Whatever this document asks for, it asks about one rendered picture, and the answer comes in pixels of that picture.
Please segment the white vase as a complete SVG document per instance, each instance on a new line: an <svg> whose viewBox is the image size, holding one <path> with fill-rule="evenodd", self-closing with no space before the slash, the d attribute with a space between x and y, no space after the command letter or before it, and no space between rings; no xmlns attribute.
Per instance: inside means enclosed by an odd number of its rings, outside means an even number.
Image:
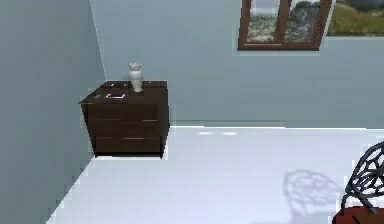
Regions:
<svg viewBox="0 0 384 224"><path fill-rule="evenodd" d="M129 63L129 77L135 92L142 91L143 72L140 63Z"/></svg>

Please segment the dark brown chest of drawers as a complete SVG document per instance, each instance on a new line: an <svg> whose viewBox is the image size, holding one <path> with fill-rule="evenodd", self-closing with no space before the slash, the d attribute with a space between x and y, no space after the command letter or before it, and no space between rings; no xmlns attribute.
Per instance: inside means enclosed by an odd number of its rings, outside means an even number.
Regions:
<svg viewBox="0 0 384 224"><path fill-rule="evenodd" d="M124 93L123 99L106 99ZM95 156L162 157L170 129L165 81L145 81L135 92L128 81L107 81L80 101Z"/></svg>

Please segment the brown framed window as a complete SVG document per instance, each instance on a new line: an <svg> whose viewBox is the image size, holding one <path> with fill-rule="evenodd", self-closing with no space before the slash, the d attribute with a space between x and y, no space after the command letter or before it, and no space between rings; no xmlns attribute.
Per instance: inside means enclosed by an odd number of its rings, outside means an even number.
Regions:
<svg viewBox="0 0 384 224"><path fill-rule="evenodd" d="M241 0L238 51L318 51L332 0Z"/></svg>

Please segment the frameless window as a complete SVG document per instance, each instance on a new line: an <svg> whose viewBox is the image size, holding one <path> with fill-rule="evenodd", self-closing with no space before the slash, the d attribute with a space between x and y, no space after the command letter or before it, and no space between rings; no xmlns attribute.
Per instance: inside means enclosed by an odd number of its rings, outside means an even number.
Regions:
<svg viewBox="0 0 384 224"><path fill-rule="evenodd" d="M335 0L327 35L384 37L384 0Z"/></svg>

